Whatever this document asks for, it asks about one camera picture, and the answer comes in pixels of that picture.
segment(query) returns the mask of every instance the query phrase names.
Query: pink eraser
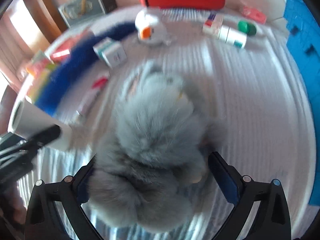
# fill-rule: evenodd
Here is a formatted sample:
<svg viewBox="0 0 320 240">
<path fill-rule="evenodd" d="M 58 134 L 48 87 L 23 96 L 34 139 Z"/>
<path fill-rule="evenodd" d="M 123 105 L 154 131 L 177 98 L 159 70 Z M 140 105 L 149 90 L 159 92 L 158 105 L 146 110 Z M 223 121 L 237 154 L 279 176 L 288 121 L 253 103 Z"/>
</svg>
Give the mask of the pink eraser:
<svg viewBox="0 0 320 240">
<path fill-rule="evenodd" d="M 262 13 L 261 11 L 257 10 L 256 8 L 253 7 L 249 7 L 249 6 L 243 6 L 240 9 L 241 14 L 248 18 L 248 19 L 252 19 L 258 23 L 262 23 L 265 24 L 267 17 L 264 13 Z"/>
</svg>

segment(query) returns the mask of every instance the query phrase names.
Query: fluffy gray fur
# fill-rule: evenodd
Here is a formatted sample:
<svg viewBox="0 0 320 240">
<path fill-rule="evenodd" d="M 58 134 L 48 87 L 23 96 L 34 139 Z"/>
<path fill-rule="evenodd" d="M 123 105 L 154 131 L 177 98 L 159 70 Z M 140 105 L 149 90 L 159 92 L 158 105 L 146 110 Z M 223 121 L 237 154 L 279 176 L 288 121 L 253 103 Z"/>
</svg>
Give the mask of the fluffy gray fur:
<svg viewBox="0 0 320 240">
<path fill-rule="evenodd" d="M 221 141 L 224 128 L 206 114 L 191 82 L 148 63 L 128 98 L 134 77 L 98 147 L 90 204 L 109 226 L 138 223 L 152 233 L 168 232 L 192 217 L 190 201 L 177 191 L 206 173 L 199 144 L 205 137 Z"/>
</svg>

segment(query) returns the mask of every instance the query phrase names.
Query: small white box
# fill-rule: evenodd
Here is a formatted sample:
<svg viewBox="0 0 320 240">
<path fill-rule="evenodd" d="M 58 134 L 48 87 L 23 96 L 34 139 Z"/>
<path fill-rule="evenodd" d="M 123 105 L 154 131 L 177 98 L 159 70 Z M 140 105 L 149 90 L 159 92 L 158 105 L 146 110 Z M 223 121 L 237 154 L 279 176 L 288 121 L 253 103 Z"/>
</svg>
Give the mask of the small white box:
<svg viewBox="0 0 320 240">
<path fill-rule="evenodd" d="M 106 38 L 93 46 L 93 50 L 98 57 L 104 60 L 109 67 L 119 66 L 127 59 L 127 55 L 122 47 L 121 42 Z"/>
</svg>

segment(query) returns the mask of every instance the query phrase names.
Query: blue panel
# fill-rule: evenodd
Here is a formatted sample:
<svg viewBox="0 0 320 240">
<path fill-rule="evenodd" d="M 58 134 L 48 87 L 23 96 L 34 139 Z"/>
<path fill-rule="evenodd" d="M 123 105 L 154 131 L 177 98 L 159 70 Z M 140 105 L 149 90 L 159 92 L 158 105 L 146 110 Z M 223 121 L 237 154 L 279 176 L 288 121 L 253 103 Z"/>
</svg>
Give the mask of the blue panel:
<svg viewBox="0 0 320 240">
<path fill-rule="evenodd" d="M 309 204 L 320 206 L 320 28 L 302 0 L 287 0 L 287 47 L 305 82 L 316 131 L 316 174 Z"/>
</svg>

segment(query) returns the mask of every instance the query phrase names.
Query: white bottle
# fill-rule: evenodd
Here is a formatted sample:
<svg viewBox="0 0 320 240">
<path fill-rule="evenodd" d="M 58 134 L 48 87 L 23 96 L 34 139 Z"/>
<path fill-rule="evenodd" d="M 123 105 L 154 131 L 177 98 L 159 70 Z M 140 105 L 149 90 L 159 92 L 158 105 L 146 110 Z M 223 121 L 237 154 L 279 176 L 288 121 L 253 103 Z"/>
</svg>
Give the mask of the white bottle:
<svg viewBox="0 0 320 240">
<path fill-rule="evenodd" d="M 230 28 L 229 26 L 222 25 L 218 39 L 223 41 L 224 43 L 228 43 L 242 49 L 247 42 L 247 35 L 233 28 Z"/>
</svg>

